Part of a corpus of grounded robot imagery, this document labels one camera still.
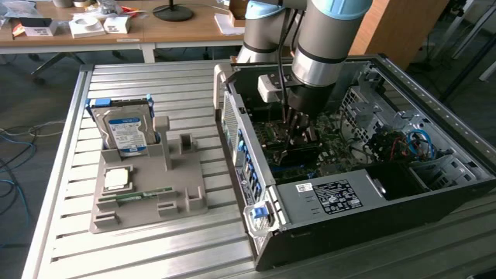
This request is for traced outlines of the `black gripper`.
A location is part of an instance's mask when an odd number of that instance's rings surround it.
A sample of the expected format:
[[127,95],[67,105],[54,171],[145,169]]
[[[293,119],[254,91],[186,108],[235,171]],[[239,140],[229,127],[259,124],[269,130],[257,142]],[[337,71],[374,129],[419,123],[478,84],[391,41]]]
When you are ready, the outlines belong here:
[[311,118],[322,111],[330,96],[330,87],[298,85],[289,88],[287,105]]

